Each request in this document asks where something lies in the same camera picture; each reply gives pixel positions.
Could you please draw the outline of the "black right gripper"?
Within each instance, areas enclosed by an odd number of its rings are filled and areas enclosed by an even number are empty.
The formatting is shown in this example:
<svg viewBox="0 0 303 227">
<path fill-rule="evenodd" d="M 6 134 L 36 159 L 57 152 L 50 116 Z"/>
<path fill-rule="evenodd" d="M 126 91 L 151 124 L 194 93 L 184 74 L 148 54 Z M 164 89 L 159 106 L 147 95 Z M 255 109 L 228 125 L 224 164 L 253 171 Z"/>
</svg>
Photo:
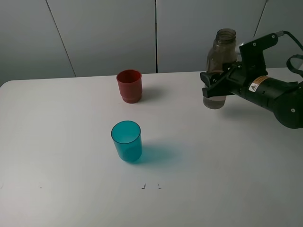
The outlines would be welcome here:
<svg viewBox="0 0 303 227">
<path fill-rule="evenodd" d="M 223 75 L 224 80 L 218 83 Z M 200 72 L 200 79 L 204 83 L 202 95 L 206 98 L 227 96 L 231 93 L 263 108 L 272 107 L 272 78 L 266 71 L 260 75 L 248 75 L 242 63 L 238 62 L 224 65 L 223 73 Z"/>
</svg>

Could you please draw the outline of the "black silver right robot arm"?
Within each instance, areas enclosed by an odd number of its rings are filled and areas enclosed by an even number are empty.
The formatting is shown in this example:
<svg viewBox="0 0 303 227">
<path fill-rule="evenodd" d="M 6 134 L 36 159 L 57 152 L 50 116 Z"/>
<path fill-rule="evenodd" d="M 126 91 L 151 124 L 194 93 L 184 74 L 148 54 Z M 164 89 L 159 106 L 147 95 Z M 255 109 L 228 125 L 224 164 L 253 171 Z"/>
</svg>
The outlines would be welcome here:
<svg viewBox="0 0 303 227">
<path fill-rule="evenodd" d="M 201 72 L 205 98 L 237 95 L 271 111 L 285 127 L 303 127 L 303 83 L 285 82 L 268 76 L 266 70 L 246 70 L 241 62 L 222 73 Z"/>
</svg>

